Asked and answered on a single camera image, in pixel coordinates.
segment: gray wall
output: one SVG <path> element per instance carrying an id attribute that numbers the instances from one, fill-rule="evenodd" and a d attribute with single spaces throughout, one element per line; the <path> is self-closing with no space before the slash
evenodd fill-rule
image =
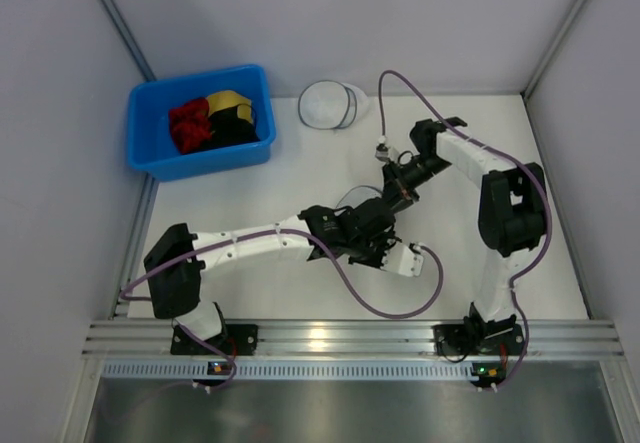
<path id="1" fill-rule="evenodd" d="M 571 0 L 117 1 L 159 77 L 255 62 L 298 95 L 322 78 L 373 93 L 387 67 L 429 92 L 519 92 Z"/>
<path id="2" fill-rule="evenodd" d="M 0 0 L 0 28 L 0 428 L 49 443 L 139 194 L 123 146 L 140 76 L 96 0 Z"/>
<path id="3" fill-rule="evenodd" d="M 590 301 L 640 382 L 640 0 L 592 0 L 530 110 Z"/>

